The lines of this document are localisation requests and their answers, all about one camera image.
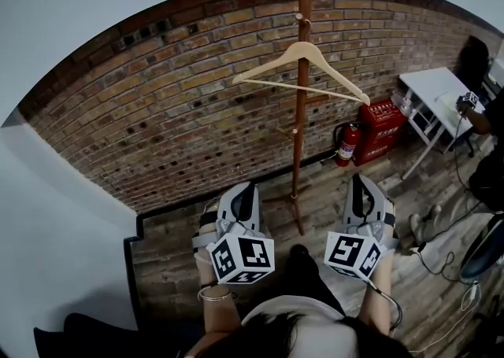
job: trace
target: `wooden floor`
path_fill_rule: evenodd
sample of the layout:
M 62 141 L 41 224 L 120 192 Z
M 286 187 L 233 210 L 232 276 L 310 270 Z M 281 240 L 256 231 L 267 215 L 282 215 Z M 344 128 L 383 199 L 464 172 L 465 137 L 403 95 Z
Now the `wooden floor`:
M 488 145 L 476 153 L 473 159 L 467 157 L 464 146 L 458 148 L 463 179 L 470 176 L 490 147 Z M 455 174 L 453 153 L 442 155 L 434 150 L 406 181 L 402 181 L 400 175 L 420 151 L 421 144 L 413 142 L 407 146 L 403 144 L 386 157 L 361 168 L 352 164 L 347 168 L 336 168 L 331 160 L 303 168 L 301 186 L 308 186 L 299 196 L 302 222 L 306 229 L 304 237 L 298 235 L 289 205 L 283 202 L 261 203 L 263 224 L 275 240 L 276 274 L 281 272 L 282 262 L 292 245 L 306 245 L 321 267 L 323 280 L 348 314 L 355 316 L 362 301 L 364 284 L 339 276 L 323 265 L 325 241 L 328 231 L 337 231 L 339 228 L 350 177 L 360 171 L 380 184 L 395 201 L 397 231 L 405 246 L 401 253 L 395 255 L 392 296 L 402 306 L 404 313 L 402 324 L 394 337 L 410 350 L 422 349 L 437 340 L 464 315 L 461 312 L 461 298 L 467 290 L 462 284 L 429 274 L 418 257 L 407 251 L 407 246 L 412 242 L 408 216 L 412 212 L 426 213 L 432 204 L 442 203 L 460 186 Z M 289 174 L 260 183 L 261 199 L 264 201 L 289 194 L 290 181 Z M 151 323 L 201 318 L 202 308 L 196 300 L 198 280 L 191 237 L 198 228 L 204 204 L 146 220 L 145 239 L 132 246 L 140 303 L 143 314 Z M 455 254 L 453 270 L 446 269 L 446 273 L 454 277 L 467 248 L 489 218 L 489 215 L 474 215 L 428 245 L 422 253 L 427 265 L 438 270 L 446 255 L 452 251 Z M 239 295 L 237 301 L 240 307 L 246 306 L 252 295 L 268 287 L 273 280 L 270 275 L 257 285 L 234 289 Z M 493 267 L 482 276 L 480 282 L 483 298 L 474 312 L 486 313 L 491 297 L 502 294 L 504 276 L 501 268 Z M 471 322 L 471 317 L 472 314 L 443 341 L 417 356 L 454 357 L 473 334 L 475 323 Z

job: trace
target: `fire extinguisher label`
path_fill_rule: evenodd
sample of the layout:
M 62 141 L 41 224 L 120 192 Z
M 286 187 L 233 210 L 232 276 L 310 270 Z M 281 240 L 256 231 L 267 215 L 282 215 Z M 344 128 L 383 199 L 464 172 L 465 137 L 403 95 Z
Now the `fire extinguisher label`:
M 341 141 L 341 145 L 338 149 L 338 155 L 342 160 L 349 160 L 350 158 L 352 158 L 354 150 L 355 146 L 349 146 L 344 141 Z

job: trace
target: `red box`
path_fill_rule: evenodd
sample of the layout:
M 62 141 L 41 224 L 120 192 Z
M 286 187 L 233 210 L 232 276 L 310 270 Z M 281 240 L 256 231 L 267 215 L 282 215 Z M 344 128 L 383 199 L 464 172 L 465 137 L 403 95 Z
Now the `red box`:
M 354 164 L 365 164 L 393 149 L 399 129 L 407 120 L 391 100 L 361 106 L 359 121 L 362 136 L 352 156 Z

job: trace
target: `clothes hanger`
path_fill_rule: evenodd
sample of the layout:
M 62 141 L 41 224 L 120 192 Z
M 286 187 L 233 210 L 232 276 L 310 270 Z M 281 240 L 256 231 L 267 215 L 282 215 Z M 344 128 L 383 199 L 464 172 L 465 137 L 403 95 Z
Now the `clothes hanger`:
M 317 90 L 315 88 L 308 87 L 300 87 L 298 85 L 290 85 L 285 83 L 274 83 L 272 81 L 259 81 L 255 79 L 250 79 L 255 76 L 262 74 L 263 72 L 267 72 L 269 70 L 273 70 L 274 68 L 280 67 L 281 65 L 286 65 L 287 63 L 291 63 L 292 61 L 297 61 L 301 58 L 305 58 L 311 61 L 314 65 L 316 65 L 320 70 L 329 74 L 333 79 L 342 84 L 348 91 L 355 95 L 352 97 L 350 95 L 337 94 L 335 92 L 329 92 L 327 90 Z M 270 61 L 265 65 L 260 65 L 256 68 L 252 68 L 248 72 L 243 72 L 238 74 L 232 81 L 233 84 L 237 83 L 260 83 L 260 84 L 268 84 L 275 85 L 277 87 L 286 87 L 286 88 L 296 88 L 299 90 L 307 90 L 310 92 L 317 92 L 319 94 L 326 94 L 333 97 L 340 97 L 345 99 L 350 99 L 352 101 L 359 101 L 365 103 L 369 106 L 369 96 L 364 94 L 361 89 L 359 89 L 355 84 L 349 81 L 346 77 L 342 76 L 335 69 L 333 69 L 329 63 L 324 59 L 322 52 L 310 42 L 295 42 L 290 45 L 284 54 L 278 57 L 276 60 Z

